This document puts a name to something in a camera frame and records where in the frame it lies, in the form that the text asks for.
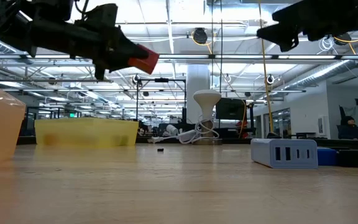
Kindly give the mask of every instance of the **wooden table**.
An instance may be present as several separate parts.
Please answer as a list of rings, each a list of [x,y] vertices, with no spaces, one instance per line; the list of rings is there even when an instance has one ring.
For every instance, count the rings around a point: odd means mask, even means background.
[[[0,164],[0,223],[358,223],[358,169],[270,169],[248,145],[34,149]]]

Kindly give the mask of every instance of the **blue object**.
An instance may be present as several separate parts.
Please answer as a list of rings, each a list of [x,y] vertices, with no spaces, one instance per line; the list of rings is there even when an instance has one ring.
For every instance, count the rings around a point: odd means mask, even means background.
[[[252,139],[251,159],[275,169],[317,169],[317,144],[307,139]]]
[[[336,150],[329,148],[317,148],[319,166],[336,166]]]

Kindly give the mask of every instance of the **pillar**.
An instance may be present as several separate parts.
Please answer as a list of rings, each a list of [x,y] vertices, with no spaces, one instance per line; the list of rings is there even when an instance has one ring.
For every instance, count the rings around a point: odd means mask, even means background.
[[[209,69],[208,65],[188,65],[186,76],[186,90],[187,90],[187,123],[196,124],[199,116],[203,113],[198,103],[194,100],[193,95],[198,90],[209,90]]]

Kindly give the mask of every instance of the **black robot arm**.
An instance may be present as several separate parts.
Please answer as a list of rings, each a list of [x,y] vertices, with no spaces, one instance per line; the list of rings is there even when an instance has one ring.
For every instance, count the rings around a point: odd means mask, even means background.
[[[358,30],[358,0],[303,0],[272,14],[278,24],[257,31],[257,36],[280,46],[282,52],[299,44],[298,34],[309,41]]]
[[[0,40],[35,57],[37,47],[75,57],[90,58],[95,77],[104,71],[130,67],[133,59],[148,60],[152,72],[158,55],[131,42],[116,27],[118,7],[105,4],[85,12],[74,24],[67,22],[74,0],[0,0]]]

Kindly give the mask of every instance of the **yellow plastic bin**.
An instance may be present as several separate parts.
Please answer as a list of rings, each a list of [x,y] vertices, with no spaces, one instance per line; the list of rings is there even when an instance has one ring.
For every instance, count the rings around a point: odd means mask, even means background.
[[[137,121],[115,119],[43,119],[35,121],[35,134],[44,146],[134,146],[138,126]]]

